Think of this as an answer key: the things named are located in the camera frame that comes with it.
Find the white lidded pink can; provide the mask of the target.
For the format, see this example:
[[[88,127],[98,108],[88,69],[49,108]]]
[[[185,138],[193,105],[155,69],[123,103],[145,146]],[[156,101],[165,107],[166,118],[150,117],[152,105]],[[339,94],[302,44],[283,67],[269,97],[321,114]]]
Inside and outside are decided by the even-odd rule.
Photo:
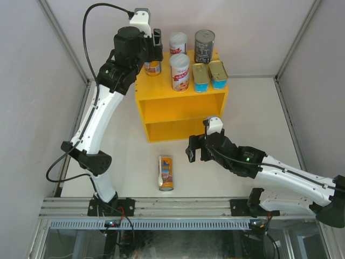
[[[186,54],[187,53],[188,37],[183,32],[174,32],[169,37],[169,52],[170,55]]]

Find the white lidded yellow can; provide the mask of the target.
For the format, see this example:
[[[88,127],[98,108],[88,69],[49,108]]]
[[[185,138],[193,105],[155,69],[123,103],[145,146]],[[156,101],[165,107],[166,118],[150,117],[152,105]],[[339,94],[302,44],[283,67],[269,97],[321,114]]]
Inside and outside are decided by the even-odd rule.
[[[160,61],[145,62],[144,71],[149,76],[152,76],[152,77],[158,76],[162,72],[161,62]]]

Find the orange can with spoon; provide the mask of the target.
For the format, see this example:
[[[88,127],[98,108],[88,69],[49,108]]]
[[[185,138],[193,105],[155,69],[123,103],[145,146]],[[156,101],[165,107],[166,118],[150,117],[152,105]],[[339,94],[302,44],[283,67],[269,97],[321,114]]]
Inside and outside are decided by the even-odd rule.
[[[159,187],[160,191],[168,192],[174,189],[173,183],[173,160],[169,156],[162,157],[162,179],[163,185]]]

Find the red white labelled can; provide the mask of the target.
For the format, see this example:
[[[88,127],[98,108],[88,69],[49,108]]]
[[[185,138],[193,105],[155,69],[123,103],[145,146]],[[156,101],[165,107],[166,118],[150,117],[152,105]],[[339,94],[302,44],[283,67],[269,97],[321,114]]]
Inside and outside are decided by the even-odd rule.
[[[172,89],[176,92],[183,92],[189,87],[189,65],[190,59],[186,54],[179,53],[170,57]]]

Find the black cylindrical can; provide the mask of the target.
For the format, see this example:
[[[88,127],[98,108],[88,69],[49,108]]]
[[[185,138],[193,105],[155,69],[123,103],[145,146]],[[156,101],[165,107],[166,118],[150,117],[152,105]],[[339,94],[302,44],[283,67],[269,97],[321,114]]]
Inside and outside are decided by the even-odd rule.
[[[199,30],[195,33],[195,63],[208,64],[212,59],[215,33],[211,30]]]

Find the gold rectangular tin blue label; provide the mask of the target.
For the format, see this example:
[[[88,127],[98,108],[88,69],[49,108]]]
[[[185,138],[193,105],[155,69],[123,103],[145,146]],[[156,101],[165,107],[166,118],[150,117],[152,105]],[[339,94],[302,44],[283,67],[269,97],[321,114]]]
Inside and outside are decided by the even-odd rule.
[[[223,62],[221,60],[213,60],[209,62],[209,69],[211,72],[212,88],[215,90],[223,89],[228,80]]]

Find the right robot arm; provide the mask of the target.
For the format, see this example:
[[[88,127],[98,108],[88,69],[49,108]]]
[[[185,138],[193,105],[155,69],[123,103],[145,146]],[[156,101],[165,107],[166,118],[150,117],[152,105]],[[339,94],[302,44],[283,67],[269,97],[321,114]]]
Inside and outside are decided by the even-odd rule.
[[[307,207],[318,221],[344,228],[344,176],[324,178],[290,167],[259,149],[236,146],[223,130],[189,136],[185,152],[190,162],[195,162],[198,149],[202,161],[213,160],[239,177],[271,182],[301,194],[311,201]]]

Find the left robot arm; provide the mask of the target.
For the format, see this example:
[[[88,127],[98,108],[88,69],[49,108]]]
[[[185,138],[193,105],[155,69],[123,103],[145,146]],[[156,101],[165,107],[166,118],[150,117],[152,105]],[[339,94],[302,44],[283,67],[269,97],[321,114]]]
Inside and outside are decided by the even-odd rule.
[[[72,140],[61,144],[61,149],[91,178],[95,194],[101,200],[99,209],[107,216],[117,212],[118,202],[107,172],[112,157],[100,150],[102,137],[115,109],[135,83],[144,64],[163,60],[161,38],[160,29],[154,29],[151,36],[145,36],[133,26],[118,30],[114,36],[114,49],[96,77],[88,111]]]

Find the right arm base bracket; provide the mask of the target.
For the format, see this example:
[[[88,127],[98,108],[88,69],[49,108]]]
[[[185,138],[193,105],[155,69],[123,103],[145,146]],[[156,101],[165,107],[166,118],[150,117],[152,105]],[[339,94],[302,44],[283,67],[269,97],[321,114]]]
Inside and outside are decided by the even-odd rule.
[[[247,204],[248,199],[231,199],[230,209],[232,216],[251,216],[251,217],[268,217],[268,216],[280,216],[279,210],[273,210],[271,212],[261,208],[259,205],[249,206]]]

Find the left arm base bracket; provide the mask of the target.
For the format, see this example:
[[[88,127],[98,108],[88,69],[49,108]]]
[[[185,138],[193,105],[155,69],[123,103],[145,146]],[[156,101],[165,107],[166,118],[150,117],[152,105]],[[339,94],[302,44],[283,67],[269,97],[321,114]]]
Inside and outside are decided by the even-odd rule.
[[[114,198],[109,203],[105,203],[96,198],[92,198],[88,205],[88,216],[134,216],[135,200],[130,198]]]

